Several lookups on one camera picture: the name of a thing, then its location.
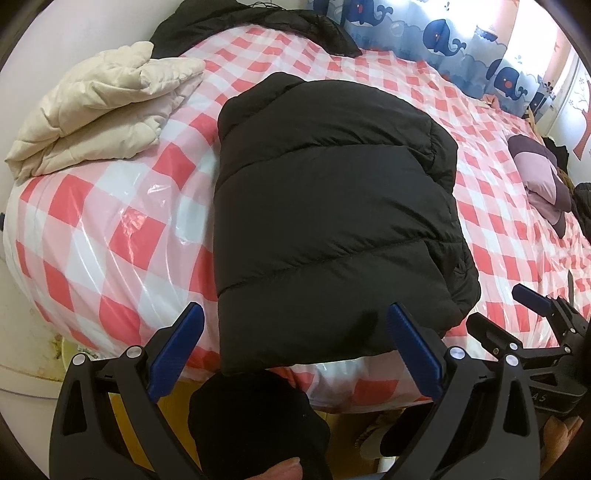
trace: black cloth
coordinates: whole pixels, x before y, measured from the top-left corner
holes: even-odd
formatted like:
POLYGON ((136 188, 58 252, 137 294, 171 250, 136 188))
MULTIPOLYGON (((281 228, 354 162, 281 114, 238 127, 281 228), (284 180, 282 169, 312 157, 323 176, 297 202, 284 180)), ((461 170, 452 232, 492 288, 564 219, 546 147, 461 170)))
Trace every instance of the black cloth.
POLYGON ((591 242, 591 183, 579 183, 573 193, 573 213, 583 235, 591 242))
POLYGON ((480 297, 452 190, 457 144, 381 90, 274 73, 219 115, 222 371, 391 351, 404 303, 443 334, 480 297))
POLYGON ((556 157, 556 163, 558 168, 562 171, 568 171, 569 165, 569 151, 565 146, 557 147, 554 140, 549 137, 543 137, 544 145, 548 150, 550 150, 554 156, 556 157))
POLYGON ((380 454, 384 457, 401 456, 432 410, 432 403, 405 408, 382 438, 379 444, 380 454))
POLYGON ((209 480, 246 480, 293 457, 304 480, 332 480, 328 425, 274 373, 211 377, 191 398, 189 430, 209 480))
POLYGON ((331 55, 361 55, 343 27, 312 10, 249 7, 236 0, 184 0, 150 38, 152 58, 178 57, 206 38, 244 24, 300 34, 331 55))

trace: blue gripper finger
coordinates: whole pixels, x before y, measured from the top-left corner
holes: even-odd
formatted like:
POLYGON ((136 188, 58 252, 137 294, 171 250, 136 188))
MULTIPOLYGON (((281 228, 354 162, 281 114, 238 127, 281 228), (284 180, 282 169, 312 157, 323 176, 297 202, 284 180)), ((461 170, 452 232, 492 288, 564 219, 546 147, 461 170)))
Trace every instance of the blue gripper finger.
POLYGON ((518 283, 512 290, 513 300, 518 301, 524 307, 536 312, 541 317, 550 317, 552 315, 552 301, 543 295, 540 295, 531 288, 518 283))
POLYGON ((173 332, 151 362, 147 391, 154 403, 172 392, 204 328, 205 314, 197 303, 189 304, 175 324, 167 328, 173 332))
POLYGON ((387 328, 419 391, 433 401, 438 401, 443 395, 441 361, 418 331, 410 314, 397 303, 388 310, 387 328))

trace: white wall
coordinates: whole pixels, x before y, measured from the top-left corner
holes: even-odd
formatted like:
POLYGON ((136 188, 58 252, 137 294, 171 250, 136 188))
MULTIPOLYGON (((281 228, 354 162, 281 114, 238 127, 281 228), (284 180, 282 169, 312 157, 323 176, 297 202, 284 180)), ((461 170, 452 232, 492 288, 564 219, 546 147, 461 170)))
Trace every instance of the white wall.
POLYGON ((566 101, 548 133, 557 145, 566 145, 569 149, 568 174, 575 185, 591 181, 591 141, 579 153, 580 158, 574 152, 587 128, 584 112, 589 112, 591 100, 587 80, 591 77, 579 62, 566 101))
POLYGON ((564 103, 566 102, 570 93, 570 88, 572 87, 578 68, 579 56, 577 55, 576 50, 573 47, 570 47, 570 53, 569 57, 567 58, 566 65, 564 66, 564 70, 560 75, 560 78, 554 89, 557 91, 556 98, 552 101, 552 104, 550 105, 550 108, 548 108, 547 112, 542 116, 542 118, 540 118, 538 122, 536 122, 538 131, 542 137, 546 137, 548 135, 548 132, 550 132, 552 126, 556 122, 558 114, 562 110, 564 103))

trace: clear plastic wrap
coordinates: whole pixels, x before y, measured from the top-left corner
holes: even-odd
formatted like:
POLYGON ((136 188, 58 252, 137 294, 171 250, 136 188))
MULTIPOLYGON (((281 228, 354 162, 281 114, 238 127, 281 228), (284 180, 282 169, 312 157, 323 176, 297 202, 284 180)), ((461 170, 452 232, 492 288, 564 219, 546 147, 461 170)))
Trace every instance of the clear plastic wrap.
MULTIPOLYGON (((184 376, 205 380, 218 369, 211 221, 217 116, 228 98, 276 71, 386 90, 452 134, 459 145, 454 196, 482 285, 475 311, 527 347, 547 346, 549 326, 516 305, 511 288, 522 282, 566 297, 572 270, 575 305, 589 317, 589 243, 570 214, 564 239, 556 237, 527 203, 511 161, 506 136, 532 136, 523 120, 465 97, 425 63, 390 52, 331 57, 305 38, 246 26, 211 37, 186 55, 206 61, 204 81, 172 115, 158 147, 131 160, 91 162, 36 177, 12 192, 4 235, 7 263, 61 333, 119 355, 171 325, 196 301, 205 310, 206 328, 184 376)), ((464 324, 451 330, 446 342, 473 356, 485 354, 464 324)), ((327 411, 383 410, 426 400, 397 352, 275 370, 327 411)))

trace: pink and white checkered sheet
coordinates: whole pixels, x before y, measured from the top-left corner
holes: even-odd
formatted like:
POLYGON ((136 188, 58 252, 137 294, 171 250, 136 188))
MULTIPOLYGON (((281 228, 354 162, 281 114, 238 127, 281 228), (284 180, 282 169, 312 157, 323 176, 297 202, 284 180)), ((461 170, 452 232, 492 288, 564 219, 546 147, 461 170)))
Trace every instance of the pink and white checkered sheet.
MULTIPOLYGON (((144 344, 196 301, 204 307, 206 329, 184 376, 204 380, 218 369, 211 209, 217 116, 229 98, 281 71, 377 87, 424 110, 451 133, 459 145, 454 196, 482 285, 475 311, 526 347, 551 345, 548 324, 515 304, 511 288, 522 282, 566 297, 571 270, 575 305, 589 318, 590 245, 571 214, 564 239, 558 239, 528 204, 508 152, 507 135, 532 136, 523 120, 467 98, 424 62, 377 51, 357 59, 332 57, 305 38, 260 27, 225 31, 186 56, 206 61, 204 81, 172 115, 160 146, 131 161, 89 162, 37 177, 12 192, 7 263, 43 318, 61 333, 119 355, 129 345, 144 344)), ((465 324, 451 330, 446 343, 472 356, 485 354, 465 324)), ((277 371, 326 411, 382 410, 425 400, 397 352, 277 371)))

